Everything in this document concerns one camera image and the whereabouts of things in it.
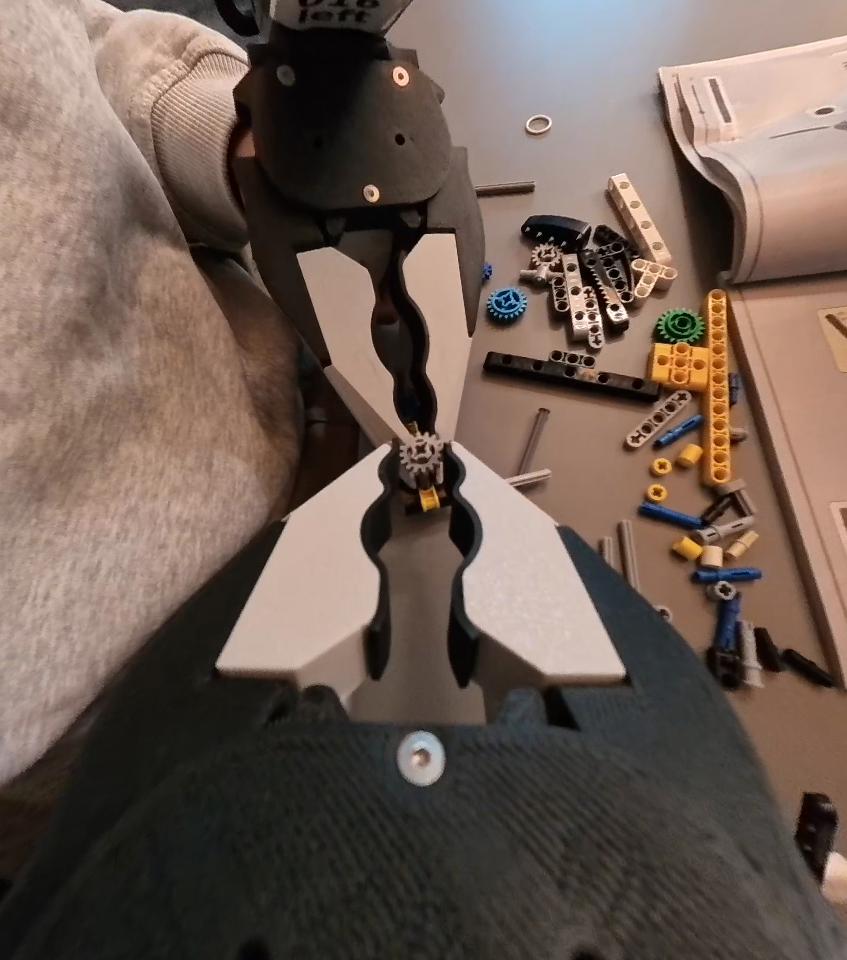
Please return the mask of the white angled lego beam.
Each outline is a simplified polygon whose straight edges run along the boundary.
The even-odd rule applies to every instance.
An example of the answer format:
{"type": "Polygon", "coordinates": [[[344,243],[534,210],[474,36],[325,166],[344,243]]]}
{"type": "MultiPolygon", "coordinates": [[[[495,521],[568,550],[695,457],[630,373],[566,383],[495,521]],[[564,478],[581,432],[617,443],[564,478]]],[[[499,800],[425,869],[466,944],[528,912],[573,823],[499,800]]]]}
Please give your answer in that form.
{"type": "Polygon", "coordinates": [[[636,302],[643,302],[656,292],[668,292],[673,282],[679,277],[678,270],[672,266],[644,258],[634,258],[630,262],[630,268],[633,279],[633,299],[636,302]]]}

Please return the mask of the pile of grey black beams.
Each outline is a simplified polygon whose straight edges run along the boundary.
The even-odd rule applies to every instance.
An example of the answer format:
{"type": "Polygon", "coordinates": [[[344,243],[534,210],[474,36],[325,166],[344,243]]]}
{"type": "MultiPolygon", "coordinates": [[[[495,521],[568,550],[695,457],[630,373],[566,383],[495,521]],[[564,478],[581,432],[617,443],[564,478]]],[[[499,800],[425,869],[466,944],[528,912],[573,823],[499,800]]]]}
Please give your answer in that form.
{"type": "MultiPolygon", "coordinates": [[[[565,322],[570,342],[598,353],[608,339],[629,330],[636,305],[630,262],[637,258],[629,241],[608,225],[555,214],[528,217],[520,232],[530,256],[542,243],[562,251],[562,271],[550,271],[549,285],[537,288],[549,290],[552,311],[565,322]]],[[[527,268],[532,269],[530,261],[527,268]]]]}

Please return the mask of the green lego gear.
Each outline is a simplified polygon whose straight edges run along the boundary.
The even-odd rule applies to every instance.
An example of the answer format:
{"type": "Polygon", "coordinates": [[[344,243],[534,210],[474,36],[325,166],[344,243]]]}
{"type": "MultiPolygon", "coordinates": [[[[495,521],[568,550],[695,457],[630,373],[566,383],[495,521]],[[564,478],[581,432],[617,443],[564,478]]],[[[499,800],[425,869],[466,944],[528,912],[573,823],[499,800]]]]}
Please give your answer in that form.
{"type": "Polygon", "coordinates": [[[660,314],[653,325],[654,342],[668,346],[701,346],[706,333],[706,322],[702,315],[687,308],[669,309],[660,314]]]}

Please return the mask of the person's left forearm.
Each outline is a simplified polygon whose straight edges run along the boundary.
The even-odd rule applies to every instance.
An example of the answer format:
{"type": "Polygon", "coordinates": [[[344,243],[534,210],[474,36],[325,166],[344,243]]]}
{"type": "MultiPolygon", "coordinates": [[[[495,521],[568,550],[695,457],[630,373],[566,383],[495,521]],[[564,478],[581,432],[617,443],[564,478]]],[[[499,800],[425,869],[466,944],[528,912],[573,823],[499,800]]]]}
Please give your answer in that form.
{"type": "Polygon", "coordinates": [[[105,102],[158,181],[187,242],[237,252],[249,241],[230,157],[234,92],[247,55],[170,11],[77,3],[105,102]]]}

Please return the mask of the pile of small lego pins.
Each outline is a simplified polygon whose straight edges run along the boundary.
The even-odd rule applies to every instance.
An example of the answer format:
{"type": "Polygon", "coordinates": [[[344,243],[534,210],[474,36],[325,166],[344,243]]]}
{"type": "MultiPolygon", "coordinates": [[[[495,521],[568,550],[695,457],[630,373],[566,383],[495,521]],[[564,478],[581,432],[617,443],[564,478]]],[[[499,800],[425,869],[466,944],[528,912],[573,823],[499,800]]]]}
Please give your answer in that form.
{"type": "Polygon", "coordinates": [[[705,652],[710,675],[728,691],[760,689],[765,671],[791,671],[814,687],[835,689],[837,683],[828,669],[793,649],[781,648],[766,628],[742,617],[743,588],[764,577],[759,568],[741,565],[759,538],[757,508],[746,482],[716,480],[710,502],[697,514],[666,504],[669,492],[662,481],[675,470],[703,465],[703,460],[700,443],[685,444],[673,459],[654,458],[649,466],[654,482],[644,490],[637,513],[680,531],[670,552],[693,566],[690,582],[702,588],[715,606],[714,630],[705,652]]]}

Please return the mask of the black lego subassembly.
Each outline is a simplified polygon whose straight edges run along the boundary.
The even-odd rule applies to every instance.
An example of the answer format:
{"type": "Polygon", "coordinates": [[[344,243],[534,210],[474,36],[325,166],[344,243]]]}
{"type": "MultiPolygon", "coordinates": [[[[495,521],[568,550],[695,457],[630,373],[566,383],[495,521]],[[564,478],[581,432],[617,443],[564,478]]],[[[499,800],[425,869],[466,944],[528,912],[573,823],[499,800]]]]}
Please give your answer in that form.
{"type": "Polygon", "coordinates": [[[824,794],[804,792],[794,841],[823,896],[847,905],[847,857],[837,851],[838,810],[824,794]]]}

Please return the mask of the lego instruction booklet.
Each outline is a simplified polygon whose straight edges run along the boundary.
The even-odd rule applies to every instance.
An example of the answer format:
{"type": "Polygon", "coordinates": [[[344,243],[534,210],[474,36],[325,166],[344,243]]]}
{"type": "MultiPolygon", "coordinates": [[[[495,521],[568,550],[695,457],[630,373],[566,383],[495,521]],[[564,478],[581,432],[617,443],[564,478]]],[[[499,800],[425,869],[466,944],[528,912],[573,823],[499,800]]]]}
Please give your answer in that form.
{"type": "Polygon", "coordinates": [[[732,214],[737,358],[847,689],[847,35],[658,77],[676,143],[732,214]]]}

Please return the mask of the black yellow lego assembly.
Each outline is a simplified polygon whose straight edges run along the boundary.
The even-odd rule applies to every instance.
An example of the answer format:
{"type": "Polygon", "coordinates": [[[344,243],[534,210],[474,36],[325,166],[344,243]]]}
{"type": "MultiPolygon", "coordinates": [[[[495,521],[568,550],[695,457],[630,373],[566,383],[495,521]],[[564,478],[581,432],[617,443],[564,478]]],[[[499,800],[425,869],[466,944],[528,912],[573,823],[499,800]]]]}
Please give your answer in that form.
{"type": "MultiPolygon", "coordinates": [[[[420,426],[418,426],[415,420],[411,420],[405,424],[410,439],[419,434],[419,433],[433,433],[439,436],[433,431],[426,431],[420,426]]],[[[407,476],[405,472],[400,468],[400,484],[403,490],[403,503],[404,509],[407,515],[415,514],[427,514],[433,511],[438,511],[449,505],[449,495],[447,493],[447,483],[445,476],[445,460],[447,455],[447,450],[449,445],[444,442],[444,451],[443,451],[443,483],[441,486],[431,486],[430,488],[414,488],[409,485],[407,476]]],[[[506,483],[508,483],[512,488],[518,490],[529,489],[535,486],[542,484],[543,482],[550,479],[552,471],[549,468],[532,470],[526,474],[520,474],[518,471],[517,474],[506,478],[506,483]]]]}

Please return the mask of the small grey lego gear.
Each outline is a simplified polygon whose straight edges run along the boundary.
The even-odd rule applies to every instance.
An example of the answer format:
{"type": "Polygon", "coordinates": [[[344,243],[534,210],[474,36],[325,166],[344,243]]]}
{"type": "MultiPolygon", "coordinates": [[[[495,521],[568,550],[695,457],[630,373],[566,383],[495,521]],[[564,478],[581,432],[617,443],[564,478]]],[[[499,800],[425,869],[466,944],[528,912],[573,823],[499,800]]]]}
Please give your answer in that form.
{"type": "Polygon", "coordinates": [[[440,487],[444,483],[444,441],[433,433],[418,433],[400,446],[400,467],[414,489],[440,487]]]}

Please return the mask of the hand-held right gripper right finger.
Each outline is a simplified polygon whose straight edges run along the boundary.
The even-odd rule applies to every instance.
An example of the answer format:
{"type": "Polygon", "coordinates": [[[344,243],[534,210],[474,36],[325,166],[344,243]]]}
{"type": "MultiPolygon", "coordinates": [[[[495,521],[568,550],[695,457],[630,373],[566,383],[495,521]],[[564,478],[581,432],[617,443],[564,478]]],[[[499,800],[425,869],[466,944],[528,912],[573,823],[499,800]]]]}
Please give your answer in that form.
{"type": "Polygon", "coordinates": [[[458,442],[447,450],[447,654],[461,689],[612,687],[626,669],[556,521],[458,442]]]}

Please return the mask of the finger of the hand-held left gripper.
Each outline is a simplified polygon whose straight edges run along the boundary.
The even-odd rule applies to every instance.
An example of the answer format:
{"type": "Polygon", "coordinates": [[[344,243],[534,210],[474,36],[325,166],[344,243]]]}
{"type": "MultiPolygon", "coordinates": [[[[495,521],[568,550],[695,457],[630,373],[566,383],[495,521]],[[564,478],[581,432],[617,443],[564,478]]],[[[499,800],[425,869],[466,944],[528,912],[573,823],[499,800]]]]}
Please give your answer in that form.
{"type": "Polygon", "coordinates": [[[396,299],[411,335],[411,382],[420,395],[417,422],[449,442],[456,435],[472,345],[454,234],[423,234],[400,256],[396,270],[396,299]]]}
{"type": "Polygon", "coordinates": [[[375,445],[406,443],[410,432],[394,402],[394,382],[374,346],[377,294],[369,270],[325,246],[297,255],[329,363],[324,375],[375,445]]]}

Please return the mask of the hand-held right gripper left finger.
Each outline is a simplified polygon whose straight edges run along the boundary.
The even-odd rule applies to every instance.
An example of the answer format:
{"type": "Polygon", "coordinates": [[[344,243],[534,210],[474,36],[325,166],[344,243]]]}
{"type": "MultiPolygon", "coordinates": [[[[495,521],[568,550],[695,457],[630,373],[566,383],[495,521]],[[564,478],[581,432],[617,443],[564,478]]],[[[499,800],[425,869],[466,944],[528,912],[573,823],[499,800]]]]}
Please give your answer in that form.
{"type": "Polygon", "coordinates": [[[273,548],[215,668],[226,678],[332,690],[343,710],[382,678],[392,618],[396,445],[384,443],[275,524],[273,548]]]}

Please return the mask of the long white lego beam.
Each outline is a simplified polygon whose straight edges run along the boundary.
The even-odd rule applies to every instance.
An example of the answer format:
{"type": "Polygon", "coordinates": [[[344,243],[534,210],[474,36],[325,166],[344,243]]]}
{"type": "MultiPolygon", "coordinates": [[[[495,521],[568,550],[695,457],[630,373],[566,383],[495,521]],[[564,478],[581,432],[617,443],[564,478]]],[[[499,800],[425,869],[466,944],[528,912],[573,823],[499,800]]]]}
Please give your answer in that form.
{"type": "Polygon", "coordinates": [[[630,176],[616,174],[609,177],[607,193],[641,257],[659,266],[670,267],[672,257],[668,245],[630,176]]]}

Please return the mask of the thin grey lego liftarm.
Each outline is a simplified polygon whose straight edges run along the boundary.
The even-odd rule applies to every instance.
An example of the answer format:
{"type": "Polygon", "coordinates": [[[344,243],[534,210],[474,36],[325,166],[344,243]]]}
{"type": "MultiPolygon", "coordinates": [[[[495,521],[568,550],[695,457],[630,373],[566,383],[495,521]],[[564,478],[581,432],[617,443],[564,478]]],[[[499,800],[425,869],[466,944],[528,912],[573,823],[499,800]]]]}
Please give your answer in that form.
{"type": "Polygon", "coordinates": [[[657,402],[646,416],[627,433],[623,440],[624,450],[638,450],[655,437],[665,426],[694,400],[690,390],[675,390],[657,402]]]}

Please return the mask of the yellow lego block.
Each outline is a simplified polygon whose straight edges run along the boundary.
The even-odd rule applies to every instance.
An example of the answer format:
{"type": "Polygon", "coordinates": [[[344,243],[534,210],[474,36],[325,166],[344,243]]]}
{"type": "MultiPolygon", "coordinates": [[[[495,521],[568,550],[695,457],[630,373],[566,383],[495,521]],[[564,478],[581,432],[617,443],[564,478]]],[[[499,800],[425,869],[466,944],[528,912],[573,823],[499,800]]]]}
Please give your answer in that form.
{"type": "Polygon", "coordinates": [[[653,344],[647,361],[647,378],[672,390],[702,393],[709,386],[711,352],[685,342],[653,344]]]}

